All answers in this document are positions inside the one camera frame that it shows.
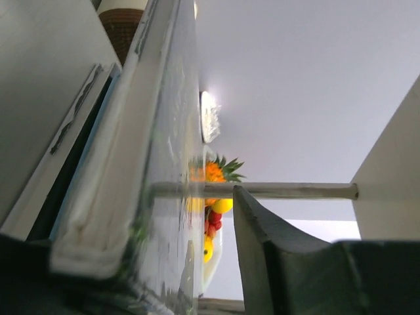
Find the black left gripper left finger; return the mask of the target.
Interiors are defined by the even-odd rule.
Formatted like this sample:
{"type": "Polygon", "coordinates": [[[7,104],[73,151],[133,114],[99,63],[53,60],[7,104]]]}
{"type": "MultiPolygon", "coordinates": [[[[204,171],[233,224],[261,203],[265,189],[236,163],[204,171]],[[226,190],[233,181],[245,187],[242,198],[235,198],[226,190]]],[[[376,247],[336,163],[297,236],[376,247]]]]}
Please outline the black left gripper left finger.
{"type": "Polygon", "coordinates": [[[54,274],[48,245],[1,235],[2,314],[131,314],[106,282],[54,274]]]}

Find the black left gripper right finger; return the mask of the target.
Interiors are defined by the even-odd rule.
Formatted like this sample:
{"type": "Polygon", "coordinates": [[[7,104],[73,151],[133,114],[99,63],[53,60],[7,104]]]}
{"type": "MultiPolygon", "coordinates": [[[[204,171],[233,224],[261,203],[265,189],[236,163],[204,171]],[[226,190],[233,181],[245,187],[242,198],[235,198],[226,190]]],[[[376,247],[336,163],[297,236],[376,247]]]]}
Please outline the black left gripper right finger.
{"type": "Polygon", "coordinates": [[[320,240],[233,189],[246,314],[418,314],[419,243],[320,240]]]}

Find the Alice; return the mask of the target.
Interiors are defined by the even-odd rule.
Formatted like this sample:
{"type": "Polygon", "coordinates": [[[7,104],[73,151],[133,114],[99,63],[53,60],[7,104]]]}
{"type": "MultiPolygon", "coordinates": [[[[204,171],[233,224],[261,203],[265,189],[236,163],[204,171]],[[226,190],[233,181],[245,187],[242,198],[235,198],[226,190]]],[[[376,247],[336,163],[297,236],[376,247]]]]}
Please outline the Alice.
{"type": "Polygon", "coordinates": [[[50,271],[106,282],[131,314],[195,314],[203,182],[193,1],[150,1],[53,239],[50,271]]]}

